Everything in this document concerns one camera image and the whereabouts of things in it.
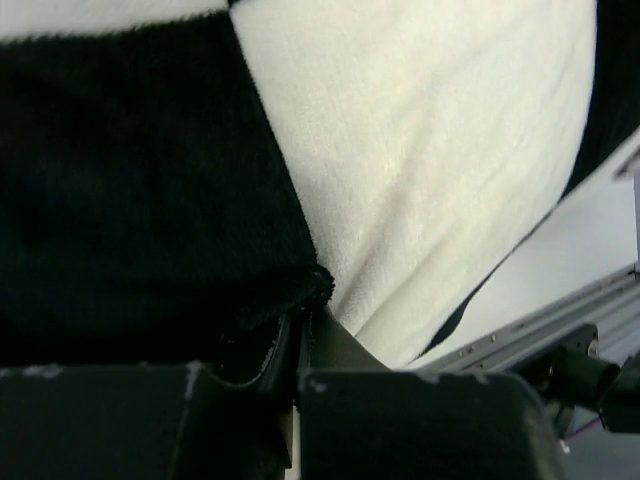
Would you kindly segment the black white checkered pillowcase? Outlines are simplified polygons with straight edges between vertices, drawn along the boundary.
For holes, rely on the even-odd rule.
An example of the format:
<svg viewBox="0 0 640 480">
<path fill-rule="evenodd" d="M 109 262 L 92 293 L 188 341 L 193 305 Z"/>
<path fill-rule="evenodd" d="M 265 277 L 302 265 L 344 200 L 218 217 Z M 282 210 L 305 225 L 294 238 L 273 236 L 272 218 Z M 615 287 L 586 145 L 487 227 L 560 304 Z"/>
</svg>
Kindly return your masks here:
<svg viewBox="0 0 640 480">
<path fill-rule="evenodd" d="M 1 362 L 407 365 L 638 128 L 635 1 L 5 1 Z"/>
</svg>

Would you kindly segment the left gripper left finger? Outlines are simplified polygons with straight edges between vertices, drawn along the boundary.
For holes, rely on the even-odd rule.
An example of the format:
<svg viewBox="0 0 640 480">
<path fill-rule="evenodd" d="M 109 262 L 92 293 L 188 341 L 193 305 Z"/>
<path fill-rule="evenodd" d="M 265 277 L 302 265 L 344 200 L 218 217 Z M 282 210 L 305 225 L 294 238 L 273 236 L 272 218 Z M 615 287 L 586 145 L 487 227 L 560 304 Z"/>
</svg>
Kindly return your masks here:
<svg viewBox="0 0 640 480">
<path fill-rule="evenodd" d="M 5 479 L 281 479 L 291 465 L 295 322 L 218 362 L 8 366 Z"/>
</svg>

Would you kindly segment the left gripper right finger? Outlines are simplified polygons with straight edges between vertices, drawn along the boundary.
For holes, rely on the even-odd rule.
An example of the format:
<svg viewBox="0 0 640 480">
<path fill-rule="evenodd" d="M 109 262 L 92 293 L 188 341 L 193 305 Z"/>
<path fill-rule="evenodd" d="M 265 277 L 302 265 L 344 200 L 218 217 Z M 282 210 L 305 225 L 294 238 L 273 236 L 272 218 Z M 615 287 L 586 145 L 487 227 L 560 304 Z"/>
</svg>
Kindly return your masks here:
<svg viewBox="0 0 640 480">
<path fill-rule="evenodd" d="M 393 371 L 326 309 L 302 334 L 304 479 L 562 479 L 534 390 L 513 374 Z"/>
</svg>

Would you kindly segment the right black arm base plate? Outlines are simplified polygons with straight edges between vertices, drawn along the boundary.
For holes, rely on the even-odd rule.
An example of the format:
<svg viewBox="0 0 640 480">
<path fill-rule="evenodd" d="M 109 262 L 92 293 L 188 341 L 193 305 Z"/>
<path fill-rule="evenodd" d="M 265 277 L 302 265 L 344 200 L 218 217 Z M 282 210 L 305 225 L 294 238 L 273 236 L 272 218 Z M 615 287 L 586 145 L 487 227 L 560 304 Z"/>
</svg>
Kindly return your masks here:
<svg viewBox="0 0 640 480">
<path fill-rule="evenodd" d="M 550 398 L 595 413 L 605 430 L 639 434 L 639 353 L 622 366 L 569 350 L 551 364 Z"/>
</svg>

